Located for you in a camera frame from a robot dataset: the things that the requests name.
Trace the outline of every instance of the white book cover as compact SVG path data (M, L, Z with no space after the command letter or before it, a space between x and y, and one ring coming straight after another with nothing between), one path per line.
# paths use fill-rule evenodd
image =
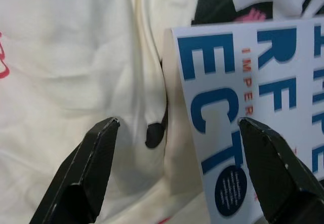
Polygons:
M280 133L324 177L324 18L172 29L211 223L262 216L237 120Z

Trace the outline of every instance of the blue letter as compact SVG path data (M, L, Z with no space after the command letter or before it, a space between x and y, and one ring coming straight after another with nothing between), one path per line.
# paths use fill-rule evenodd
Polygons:
M324 78L324 69L314 71L313 77L314 77L314 80L319 79L319 78ZM313 104L318 103L322 100L324 100L324 93L313 95Z
M312 124L315 124L315 123L318 123L318 122L321 122L321 124L322 124L322 132L324 134L324 112L312 116Z
M324 44L324 36L320 34L320 26L314 27L314 57L320 56L320 48Z
M324 153L324 146L312 150L312 172L318 171L318 156Z
M243 164L241 137L239 131L232 133L233 146L226 148L223 151L216 153L210 158L201 162L202 173L205 175L208 171L212 170L218 164L234 157L235 165L240 167Z
M274 110L281 109L281 91L285 88L289 90L289 108L296 106L296 78L283 81L276 81L259 86L259 95L273 93Z
M271 41L272 47L259 56L259 69L274 57L284 63L296 51L296 28L258 31L258 42Z
M228 101L228 118L232 122L238 113L238 98L234 90L221 88L198 94L191 102L191 118L194 127L201 133L206 133L206 121L201 115L201 108L205 105L216 103L222 100Z
M216 72L214 48L223 47L225 72L235 71L233 34L178 38L182 72L185 80L195 79L192 51L202 50L205 73Z

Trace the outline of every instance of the blue lettering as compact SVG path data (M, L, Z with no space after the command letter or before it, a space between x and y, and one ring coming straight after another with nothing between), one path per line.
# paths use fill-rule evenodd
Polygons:
M312 124L316 124L318 122L321 122L322 132L324 134L324 112L312 116Z
M233 145L223 151L216 153L215 155L209 157L208 159L201 162L202 173L205 175L208 171L212 170L214 167L220 163L234 157L235 165L240 167L243 164L241 137L239 131L232 133L232 143Z
M324 36L320 33L320 25L314 26L314 57L320 56L322 45L324 45Z
M313 78L314 78L314 80L318 80L320 78L324 79L324 69L314 71ZM324 93L314 94L313 95L313 104L318 103L318 102L323 101L323 100L324 100Z
M312 150L312 172L318 171L318 157L324 153L324 145Z
M202 50L205 73L216 72L214 48L223 47L225 72L235 71L233 34L178 38L182 72L185 80L195 79L192 51Z
M232 122L238 113L238 97L234 90L230 88L221 88L213 91L198 94L191 102L191 118L194 127L201 133L206 133L206 121L201 115L201 109L208 104L227 100L229 110L227 116Z
M282 109L281 91L287 88L289 91L289 108L293 108L296 106L296 78L260 85L259 95L273 93L274 110L278 110Z
M296 28L258 31L258 42L272 42L272 47L259 56L259 69L273 57L280 63L291 59L296 51Z

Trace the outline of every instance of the black printed graphic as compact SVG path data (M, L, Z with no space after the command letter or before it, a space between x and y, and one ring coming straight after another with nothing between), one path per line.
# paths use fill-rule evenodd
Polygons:
M215 187L215 202L219 213L232 216L241 207L247 193L247 177L240 167L225 168Z

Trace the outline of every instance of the blue circle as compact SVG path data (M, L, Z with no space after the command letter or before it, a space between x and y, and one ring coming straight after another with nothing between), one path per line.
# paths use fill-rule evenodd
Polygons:
M219 213L232 216L243 204L247 193L247 176L243 169L234 165L225 168L215 186L215 203Z

